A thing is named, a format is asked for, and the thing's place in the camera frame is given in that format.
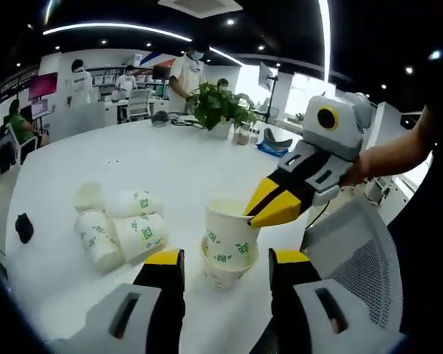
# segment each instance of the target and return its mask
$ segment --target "small cup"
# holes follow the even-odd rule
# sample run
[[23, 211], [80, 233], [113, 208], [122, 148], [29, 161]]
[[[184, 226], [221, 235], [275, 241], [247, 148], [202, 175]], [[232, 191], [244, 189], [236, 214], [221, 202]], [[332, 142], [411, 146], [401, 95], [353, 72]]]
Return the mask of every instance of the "small cup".
[[207, 280], [210, 284], [214, 285], [216, 288], [220, 289], [230, 289], [235, 283], [243, 277], [257, 261], [259, 258], [259, 250], [256, 246], [250, 256], [250, 264], [242, 269], [221, 269], [207, 257], [207, 240], [206, 237], [202, 238], [200, 244], [200, 253], [204, 262], [204, 272]]
[[235, 195], [217, 195], [205, 210], [207, 256], [218, 268], [243, 269], [256, 250], [259, 230], [243, 216], [247, 201]]
[[100, 185], [95, 182], [85, 183], [74, 196], [74, 208], [79, 214], [88, 210], [104, 210]]
[[168, 230], [158, 214], [114, 219], [113, 223], [127, 261], [141, 254], [149, 257], [164, 248], [168, 241]]
[[122, 190], [107, 202], [107, 212], [112, 218], [130, 218], [140, 215], [162, 214], [161, 203], [149, 192]]
[[118, 246], [112, 222], [99, 210], [82, 213], [75, 222], [86, 253], [95, 267], [103, 272], [113, 271], [125, 260]]

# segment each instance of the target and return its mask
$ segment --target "ceiling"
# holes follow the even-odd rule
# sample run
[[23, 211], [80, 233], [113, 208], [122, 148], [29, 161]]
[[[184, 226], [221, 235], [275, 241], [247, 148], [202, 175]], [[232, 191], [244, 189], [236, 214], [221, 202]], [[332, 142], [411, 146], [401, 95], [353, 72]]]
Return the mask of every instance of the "ceiling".
[[[13, 4], [16, 14], [4, 8], [12, 21], [0, 41], [6, 54], [0, 66], [1, 77], [18, 70], [17, 62], [22, 66], [38, 63], [42, 55], [55, 51], [56, 45], [64, 52], [101, 48], [100, 40], [105, 38], [111, 48], [146, 50], [146, 43], [151, 42], [151, 50], [174, 55], [185, 48], [176, 39], [129, 29], [41, 34], [46, 29], [91, 21], [141, 24], [191, 38], [203, 36], [212, 46], [234, 56], [258, 53], [323, 66], [317, 0], [278, 0], [277, 6], [263, 6], [259, 0], [238, 0], [242, 11], [204, 19], [160, 6], [157, 0], [55, 0], [47, 26], [43, 25], [47, 0], [22, 2], [27, 6]], [[351, 78], [348, 81], [331, 75], [330, 80], [344, 91], [369, 93], [373, 102], [387, 100], [401, 111], [419, 110], [423, 102], [417, 82], [428, 55], [443, 45], [441, 5], [442, 0], [329, 0], [332, 71]], [[231, 27], [226, 24], [229, 18], [235, 20]], [[263, 52], [258, 51], [261, 44], [265, 46]], [[210, 58], [211, 64], [235, 65], [213, 53]], [[412, 75], [405, 73], [406, 66], [414, 68]], [[281, 71], [323, 76], [319, 71], [284, 63]]]

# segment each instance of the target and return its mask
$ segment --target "white paper cup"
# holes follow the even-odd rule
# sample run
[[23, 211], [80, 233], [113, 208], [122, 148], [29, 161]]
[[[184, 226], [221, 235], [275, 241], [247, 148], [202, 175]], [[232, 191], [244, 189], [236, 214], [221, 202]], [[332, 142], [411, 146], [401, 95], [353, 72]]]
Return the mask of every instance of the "white paper cup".
[[101, 211], [84, 212], [75, 222], [74, 229], [97, 269], [108, 272], [124, 264], [113, 223]]
[[119, 191], [110, 197], [106, 206], [106, 211], [112, 218], [124, 219], [155, 212], [162, 214], [161, 203], [144, 190]]
[[242, 197], [219, 195], [205, 210], [207, 257], [218, 268], [243, 269], [250, 264], [260, 229], [247, 224], [251, 217], [242, 216], [247, 203]]
[[259, 258], [258, 247], [256, 246], [250, 254], [250, 264], [242, 269], [222, 269], [218, 268], [207, 257], [207, 243], [210, 242], [206, 237], [202, 238], [200, 244], [200, 253], [204, 262], [204, 272], [210, 284], [220, 289], [229, 289], [243, 277]]
[[114, 219], [113, 223], [127, 261], [141, 254], [149, 257], [168, 241], [168, 230], [158, 214]]
[[80, 186], [74, 196], [74, 208], [79, 214], [87, 210], [104, 210], [100, 185], [91, 182]]

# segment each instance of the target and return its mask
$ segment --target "white shirt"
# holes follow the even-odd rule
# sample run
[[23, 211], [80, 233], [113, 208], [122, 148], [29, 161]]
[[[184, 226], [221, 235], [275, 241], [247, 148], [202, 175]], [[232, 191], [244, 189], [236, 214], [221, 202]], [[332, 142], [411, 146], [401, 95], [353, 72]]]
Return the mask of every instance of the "white shirt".
[[72, 73], [72, 100], [71, 106], [86, 105], [90, 103], [90, 91], [92, 90], [92, 76], [84, 68], [76, 69]]
[[126, 98], [130, 97], [130, 93], [131, 91], [133, 91], [133, 89], [137, 89], [138, 86], [136, 84], [136, 79], [134, 78], [134, 76], [126, 76], [126, 75], [121, 75], [119, 78], [117, 78], [117, 82], [115, 83], [116, 87], [119, 87], [123, 90], [123, 93], [125, 95]]
[[[201, 83], [205, 82], [203, 68], [204, 64], [202, 62], [183, 55], [172, 64], [169, 77], [174, 76], [184, 91], [190, 94], [197, 90]], [[168, 96], [170, 112], [183, 112], [185, 110], [185, 100], [171, 87], [168, 89]]]

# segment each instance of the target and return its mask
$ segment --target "yellow camera ring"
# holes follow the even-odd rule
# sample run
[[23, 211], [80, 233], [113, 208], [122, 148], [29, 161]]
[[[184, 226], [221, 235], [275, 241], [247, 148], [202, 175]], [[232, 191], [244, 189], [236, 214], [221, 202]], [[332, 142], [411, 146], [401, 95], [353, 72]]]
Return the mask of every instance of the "yellow camera ring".
[[328, 131], [334, 131], [338, 126], [338, 114], [330, 107], [322, 107], [317, 114], [318, 123]]

